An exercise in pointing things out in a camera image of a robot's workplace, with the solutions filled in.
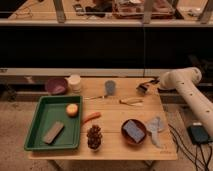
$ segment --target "white cup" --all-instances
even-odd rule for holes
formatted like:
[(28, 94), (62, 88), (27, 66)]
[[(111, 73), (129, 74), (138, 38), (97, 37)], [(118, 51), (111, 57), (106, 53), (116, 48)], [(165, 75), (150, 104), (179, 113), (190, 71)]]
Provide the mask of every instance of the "white cup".
[(71, 90), (74, 93), (81, 92), (81, 77), (78, 74), (72, 74), (70, 77), (67, 78), (67, 81), (70, 85)]

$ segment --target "floor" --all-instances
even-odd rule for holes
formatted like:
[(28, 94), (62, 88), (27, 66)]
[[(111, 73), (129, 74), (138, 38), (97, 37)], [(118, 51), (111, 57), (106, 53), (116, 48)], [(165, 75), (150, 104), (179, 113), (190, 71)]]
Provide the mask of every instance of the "floor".
[[(10, 101), (4, 92), (0, 100), (0, 171), (53, 171), (53, 167), (47, 161), (34, 161), (27, 158), (24, 151), (24, 142), (30, 126), (36, 98), (33, 95), (22, 95), (15, 101)], [(195, 154), (195, 146), (192, 145), (186, 132), (183, 120), (184, 108), (178, 104), (164, 104), (168, 122), (174, 126), (184, 140), (187, 148)], [(208, 147), (204, 147), (205, 156), (209, 155)], [(139, 171), (147, 170), (140, 161), (57, 161), (65, 171)], [(213, 170), (213, 159), (211, 159), (210, 170)], [(183, 153), (178, 150), (178, 160), (160, 161), (156, 164), (156, 171), (192, 171), (196, 170)]]

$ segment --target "purple bowl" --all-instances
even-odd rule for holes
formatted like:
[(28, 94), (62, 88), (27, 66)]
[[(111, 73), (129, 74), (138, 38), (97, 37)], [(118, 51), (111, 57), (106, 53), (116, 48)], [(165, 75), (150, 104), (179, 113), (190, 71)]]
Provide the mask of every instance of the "purple bowl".
[(65, 94), (68, 89), (68, 82), (64, 78), (51, 78), (45, 83), (45, 90), (51, 95)]

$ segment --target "green tray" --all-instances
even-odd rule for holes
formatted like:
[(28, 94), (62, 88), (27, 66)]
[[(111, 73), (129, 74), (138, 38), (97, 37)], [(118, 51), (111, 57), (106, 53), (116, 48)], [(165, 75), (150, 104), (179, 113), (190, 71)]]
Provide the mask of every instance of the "green tray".
[[(70, 103), (78, 105), (79, 109), (76, 117), (69, 117), (66, 114), (66, 106)], [(80, 141), (81, 115), (81, 96), (41, 97), (36, 107), (24, 149), (36, 151), (77, 148)], [(64, 128), (50, 145), (45, 144), (42, 138), (56, 121), (62, 122)]]

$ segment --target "table leg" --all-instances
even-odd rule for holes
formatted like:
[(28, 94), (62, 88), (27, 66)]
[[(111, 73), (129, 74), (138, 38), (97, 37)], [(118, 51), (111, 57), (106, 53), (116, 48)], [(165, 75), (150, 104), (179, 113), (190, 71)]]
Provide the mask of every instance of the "table leg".
[(56, 163), (55, 160), (47, 160), (47, 162), (50, 163), (55, 170), (63, 171), (63, 169), (58, 165), (58, 163)]
[(157, 161), (155, 161), (155, 160), (153, 160), (151, 162), (150, 166), (148, 167), (149, 171), (154, 171), (155, 170), (154, 167), (156, 166), (156, 163), (157, 163)]

